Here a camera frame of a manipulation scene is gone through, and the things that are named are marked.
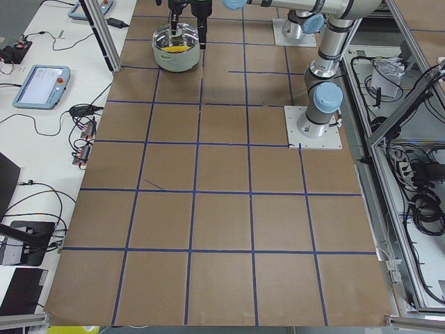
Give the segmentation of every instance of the tablet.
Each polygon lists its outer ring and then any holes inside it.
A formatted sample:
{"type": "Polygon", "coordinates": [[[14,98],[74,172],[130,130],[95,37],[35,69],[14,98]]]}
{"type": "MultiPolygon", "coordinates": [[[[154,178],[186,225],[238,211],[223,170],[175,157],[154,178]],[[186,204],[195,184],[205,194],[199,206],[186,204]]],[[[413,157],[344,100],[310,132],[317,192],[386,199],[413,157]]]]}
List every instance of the tablet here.
{"type": "Polygon", "coordinates": [[[66,66],[34,65],[14,99],[13,106],[23,109],[52,109],[70,80],[66,66]]]}
{"type": "MultiPolygon", "coordinates": [[[[102,11],[102,14],[106,14],[111,6],[113,5],[114,0],[98,0],[100,10],[102,11]]],[[[69,11],[68,17],[71,17],[72,19],[82,19],[86,21],[85,13],[83,12],[82,6],[79,2],[77,2],[69,11]]]]}

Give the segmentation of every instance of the white surface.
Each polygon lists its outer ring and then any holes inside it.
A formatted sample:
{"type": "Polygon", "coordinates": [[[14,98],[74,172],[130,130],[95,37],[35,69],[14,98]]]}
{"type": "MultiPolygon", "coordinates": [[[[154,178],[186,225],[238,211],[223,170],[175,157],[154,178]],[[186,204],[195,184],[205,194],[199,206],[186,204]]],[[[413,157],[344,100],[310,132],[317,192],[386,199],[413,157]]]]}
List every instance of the white surface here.
{"type": "Polygon", "coordinates": [[[306,111],[306,106],[285,106],[287,138],[290,148],[317,149],[317,150],[341,150],[341,139],[337,127],[330,127],[324,136],[318,139],[306,137],[297,128],[300,115],[306,111]]]}
{"type": "Polygon", "coordinates": [[[304,37],[294,40],[288,39],[283,35],[282,29],[286,19],[272,19],[273,35],[275,36],[275,45],[287,47],[316,47],[317,42],[313,33],[305,34],[304,37]]]}
{"type": "MultiPolygon", "coordinates": [[[[130,23],[136,5],[136,0],[116,0],[107,17],[115,17],[130,23]]],[[[24,34],[48,31],[55,37],[56,48],[69,47],[76,41],[90,35],[92,30],[87,22],[71,20],[67,13],[70,8],[57,3],[44,3],[24,34]]],[[[116,48],[120,53],[128,29],[109,27],[116,48]]],[[[11,75],[0,74],[0,83],[22,84],[32,65],[62,65],[71,69],[71,78],[67,90],[59,104],[53,110],[16,109],[12,106],[17,87],[0,88],[0,120],[15,114],[23,113],[33,116],[37,120],[37,128],[47,134],[58,130],[59,116],[71,106],[79,103],[91,103],[113,79],[108,71],[105,60],[100,52],[94,36],[80,42],[73,49],[66,51],[52,51],[53,40],[48,34],[32,35],[29,40],[33,45],[20,65],[15,66],[11,75]]],[[[108,91],[105,92],[95,105],[103,106],[108,91]]],[[[79,192],[83,171],[72,165],[72,149],[68,143],[68,134],[73,126],[69,114],[62,118],[62,130],[57,136],[39,136],[36,134],[33,121],[29,118],[15,116],[0,124],[0,152],[5,154],[22,168],[21,181],[34,180],[50,184],[59,191],[64,191],[76,198],[79,192]]],[[[80,130],[73,133],[72,138],[80,137],[80,130]]],[[[40,185],[18,186],[11,203],[48,188],[40,185]]],[[[63,215],[69,224],[74,209],[74,203],[63,199],[63,215]]],[[[44,212],[58,214],[60,205],[54,193],[36,196],[14,207],[9,214],[26,212],[44,212]]],[[[23,220],[55,221],[45,216],[21,217],[23,220]]],[[[3,223],[9,225],[13,218],[5,218],[3,223]]],[[[45,255],[40,268],[49,270],[47,281],[40,297],[40,303],[45,304],[48,298],[59,254],[54,251],[45,255]]],[[[0,266],[0,301],[3,300],[8,288],[14,267],[0,266]]]]}

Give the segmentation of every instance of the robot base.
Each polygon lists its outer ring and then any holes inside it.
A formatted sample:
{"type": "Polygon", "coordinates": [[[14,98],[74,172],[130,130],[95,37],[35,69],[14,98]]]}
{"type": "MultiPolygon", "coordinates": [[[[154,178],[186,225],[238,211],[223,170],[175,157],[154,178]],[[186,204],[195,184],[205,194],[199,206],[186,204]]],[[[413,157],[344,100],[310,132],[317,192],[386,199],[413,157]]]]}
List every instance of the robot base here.
{"type": "Polygon", "coordinates": [[[338,127],[330,127],[324,136],[318,139],[306,137],[297,128],[298,118],[306,112],[306,106],[285,106],[287,139],[290,148],[313,149],[313,150],[341,150],[341,139],[338,127]]]}
{"type": "Polygon", "coordinates": [[[275,36],[275,45],[283,45],[286,47],[316,47],[317,42],[313,33],[305,34],[303,38],[298,40],[288,39],[283,35],[282,29],[286,19],[272,19],[273,35],[275,36]]]}

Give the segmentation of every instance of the black monitor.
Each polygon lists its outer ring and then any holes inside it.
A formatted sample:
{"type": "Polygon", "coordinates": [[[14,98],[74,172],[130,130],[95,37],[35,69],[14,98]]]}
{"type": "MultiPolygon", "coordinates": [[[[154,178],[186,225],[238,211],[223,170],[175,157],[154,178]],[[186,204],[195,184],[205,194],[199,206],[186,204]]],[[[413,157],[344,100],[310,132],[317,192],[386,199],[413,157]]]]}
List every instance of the black monitor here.
{"type": "Polygon", "coordinates": [[[23,243],[18,264],[40,266],[55,224],[46,221],[13,221],[7,226],[1,223],[13,198],[19,176],[20,167],[0,153],[0,235],[6,237],[0,246],[0,264],[5,260],[7,247],[19,248],[8,245],[8,239],[14,239],[23,243]]]}

